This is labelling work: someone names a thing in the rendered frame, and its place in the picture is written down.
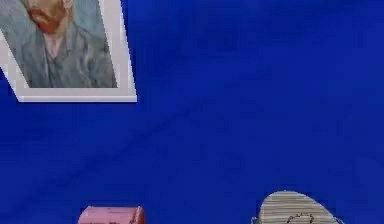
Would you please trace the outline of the pink box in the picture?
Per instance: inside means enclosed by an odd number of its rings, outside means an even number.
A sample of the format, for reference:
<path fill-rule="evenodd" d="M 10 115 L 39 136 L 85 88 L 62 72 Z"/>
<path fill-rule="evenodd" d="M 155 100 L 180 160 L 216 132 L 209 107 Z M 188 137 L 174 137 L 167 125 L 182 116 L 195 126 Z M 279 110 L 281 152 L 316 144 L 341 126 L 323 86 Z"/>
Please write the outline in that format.
<path fill-rule="evenodd" d="M 80 215 L 78 224 L 146 224 L 146 218 L 141 206 L 88 206 Z"/>

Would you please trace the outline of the white framed portrait painting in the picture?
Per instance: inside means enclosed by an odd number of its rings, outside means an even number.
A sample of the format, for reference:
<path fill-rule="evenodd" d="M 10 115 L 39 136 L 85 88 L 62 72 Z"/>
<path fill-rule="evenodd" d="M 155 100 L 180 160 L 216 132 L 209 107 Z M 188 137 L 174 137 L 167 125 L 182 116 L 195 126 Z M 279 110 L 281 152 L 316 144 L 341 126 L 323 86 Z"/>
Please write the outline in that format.
<path fill-rule="evenodd" d="M 0 0 L 0 69 L 21 102 L 135 102 L 121 0 Z"/>

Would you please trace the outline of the grey striped rounded object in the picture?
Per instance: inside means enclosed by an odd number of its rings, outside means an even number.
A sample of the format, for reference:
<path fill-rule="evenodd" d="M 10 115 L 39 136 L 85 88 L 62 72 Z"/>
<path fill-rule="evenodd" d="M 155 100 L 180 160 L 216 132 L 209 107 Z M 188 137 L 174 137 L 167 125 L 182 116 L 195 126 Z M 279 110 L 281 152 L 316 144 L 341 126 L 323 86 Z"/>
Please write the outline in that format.
<path fill-rule="evenodd" d="M 249 224 L 345 224 L 321 203 L 296 191 L 276 191 L 261 203 Z"/>

